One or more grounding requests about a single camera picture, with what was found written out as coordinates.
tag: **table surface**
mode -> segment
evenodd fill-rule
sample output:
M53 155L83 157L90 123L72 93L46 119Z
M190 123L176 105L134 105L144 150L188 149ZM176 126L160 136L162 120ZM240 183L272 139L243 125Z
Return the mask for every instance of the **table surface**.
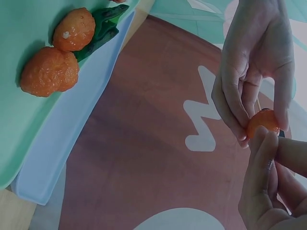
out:
M124 45L146 19L155 0L140 0ZM0 229L28 230L36 204L19 199L9 189L0 190Z

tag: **white shape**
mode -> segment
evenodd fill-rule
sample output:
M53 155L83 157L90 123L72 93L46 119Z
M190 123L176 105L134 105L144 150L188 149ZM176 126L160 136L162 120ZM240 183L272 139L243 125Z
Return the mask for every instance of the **white shape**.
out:
M203 0L187 0L187 1L193 9L207 11L210 13L222 14L222 12L216 6L207 3Z
M160 212L134 230L225 230L225 228L210 214L183 207Z
M188 136L185 143L187 148L191 151L212 152L215 150L216 146L215 139L202 117L214 120L221 119L211 98L215 75L204 66L199 66L198 72L205 89L205 95L207 97L208 104L190 100L186 100L183 103L184 110L189 115L195 126L195 129L198 132L198 135Z
M307 46L307 23L290 19L292 34Z

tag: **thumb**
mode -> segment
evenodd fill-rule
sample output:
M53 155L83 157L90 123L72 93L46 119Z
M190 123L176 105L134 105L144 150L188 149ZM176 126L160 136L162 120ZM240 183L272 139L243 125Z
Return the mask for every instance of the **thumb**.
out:
M294 63L278 68L274 73L274 112L280 128L289 128L288 109L292 101L292 85L294 80Z

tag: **orange clay ball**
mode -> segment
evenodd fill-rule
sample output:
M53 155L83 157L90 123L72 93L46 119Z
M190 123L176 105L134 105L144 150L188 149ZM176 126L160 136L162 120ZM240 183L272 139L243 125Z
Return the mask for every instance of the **orange clay ball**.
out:
M259 126L263 126L267 130L274 131L277 135L279 135L280 128L278 126L274 111L271 109L261 110L250 119L246 130L247 136L249 138L253 138L256 129Z
M78 51L94 36L95 20L86 8L69 12L53 34L54 47L64 51Z
M78 81L79 65L72 52L54 47L39 50L25 65L20 86L24 92L48 97L53 92L64 92Z

